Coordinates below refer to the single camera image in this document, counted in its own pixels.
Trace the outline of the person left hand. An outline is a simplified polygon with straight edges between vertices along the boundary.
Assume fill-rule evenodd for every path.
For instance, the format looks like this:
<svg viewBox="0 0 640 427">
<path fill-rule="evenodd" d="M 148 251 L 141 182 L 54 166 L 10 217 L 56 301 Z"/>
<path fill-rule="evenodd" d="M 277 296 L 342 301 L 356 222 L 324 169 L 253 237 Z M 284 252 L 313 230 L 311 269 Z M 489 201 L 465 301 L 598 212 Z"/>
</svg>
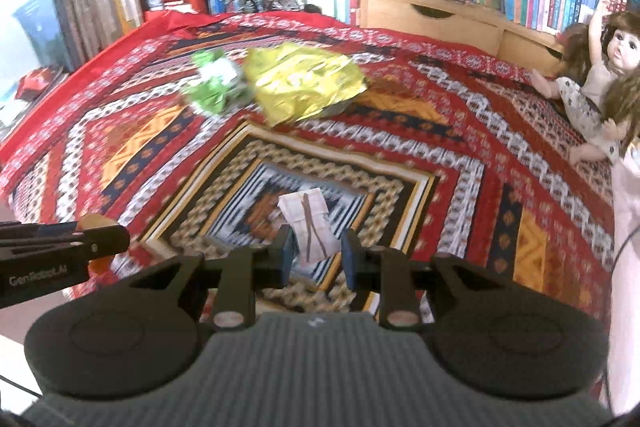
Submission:
<svg viewBox="0 0 640 427">
<path fill-rule="evenodd" d="M 110 271 L 111 264 L 118 254 L 115 234 L 105 231 L 116 225 L 114 219 L 99 213 L 86 213 L 78 220 L 76 229 L 89 234 L 90 253 L 94 258 L 89 261 L 88 269 L 95 277 Z"/>
</svg>

